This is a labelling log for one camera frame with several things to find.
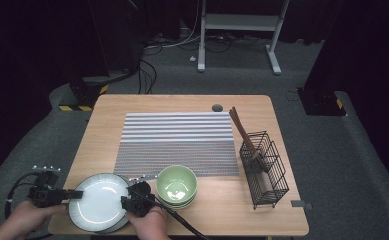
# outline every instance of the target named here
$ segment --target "hand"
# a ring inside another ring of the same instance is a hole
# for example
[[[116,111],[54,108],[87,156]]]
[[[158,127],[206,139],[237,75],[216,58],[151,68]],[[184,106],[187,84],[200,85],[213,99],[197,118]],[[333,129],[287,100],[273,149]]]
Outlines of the hand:
[[[126,217],[134,225],[140,240],[169,240],[166,229],[166,212],[153,207],[144,217],[126,212]]]
[[[48,217],[65,212],[64,205],[37,208],[31,201],[23,201],[1,225],[0,240],[26,239],[33,230],[40,230]]]

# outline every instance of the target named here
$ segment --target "white plate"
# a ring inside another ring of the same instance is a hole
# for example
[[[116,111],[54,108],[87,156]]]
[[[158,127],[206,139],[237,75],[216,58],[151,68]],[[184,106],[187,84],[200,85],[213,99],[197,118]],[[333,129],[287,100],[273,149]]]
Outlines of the white plate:
[[[83,191],[82,199],[69,201],[73,223],[89,232],[117,230],[128,222],[121,196],[128,196],[128,182],[111,173],[100,173],[85,179],[75,189]]]

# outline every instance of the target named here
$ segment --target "wooden table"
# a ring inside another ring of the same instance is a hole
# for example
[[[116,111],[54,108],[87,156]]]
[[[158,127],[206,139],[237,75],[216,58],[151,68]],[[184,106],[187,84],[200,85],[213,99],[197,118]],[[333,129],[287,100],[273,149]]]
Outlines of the wooden table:
[[[113,173],[126,113],[131,112],[207,112],[220,104],[223,111],[236,107],[247,132],[266,130],[275,141],[286,169],[288,193],[275,208],[253,204],[244,168],[239,158],[242,138],[232,123],[239,176],[199,177],[194,202],[178,213],[192,226],[209,236],[304,236],[309,226],[303,208],[292,207],[300,200],[278,121],[268,96],[257,95],[103,95],[95,105],[65,189],[74,189],[97,173]],[[150,182],[156,194],[154,182]],[[53,234],[93,234],[77,228],[68,215],[55,215],[49,224]],[[172,217],[168,234],[192,235]],[[128,224],[113,235],[135,235]]]

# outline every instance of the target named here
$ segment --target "dish rack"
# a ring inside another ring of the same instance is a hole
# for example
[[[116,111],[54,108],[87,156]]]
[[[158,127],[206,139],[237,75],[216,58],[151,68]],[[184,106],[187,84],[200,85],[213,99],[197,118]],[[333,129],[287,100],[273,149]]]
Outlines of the dish rack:
[[[244,141],[240,148],[240,157],[250,188],[253,209],[257,205],[276,203],[288,192],[285,168],[275,143],[266,131],[248,133],[255,152]]]

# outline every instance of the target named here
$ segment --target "gray carpet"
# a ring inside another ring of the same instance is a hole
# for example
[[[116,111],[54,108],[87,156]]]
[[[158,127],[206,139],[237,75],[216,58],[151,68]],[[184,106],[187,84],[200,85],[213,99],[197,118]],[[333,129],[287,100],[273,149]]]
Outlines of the gray carpet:
[[[214,51],[224,48],[214,43],[208,43],[207,47]],[[197,62],[190,61],[191,56],[197,57],[197,51],[164,48],[157,55],[145,55],[143,59],[157,70],[153,94],[271,97],[300,196],[314,206],[314,210],[306,213],[309,234],[295,239],[389,239],[389,175],[348,95],[337,92],[348,116],[323,117],[307,116],[296,94],[296,88],[304,85],[320,47],[321,44],[305,46],[302,42],[278,43],[280,76],[273,75],[263,46],[233,46],[224,53],[207,52],[204,73],[198,73]],[[153,74],[147,65],[142,67]],[[111,84],[107,94],[135,94],[138,84],[138,76],[133,76]],[[32,165],[61,167],[63,173],[57,186],[64,183],[91,115],[57,109],[66,88],[62,86],[51,93],[52,112],[21,140],[0,168],[0,224],[4,220],[7,192]],[[17,192],[15,201],[23,199],[24,194]]]

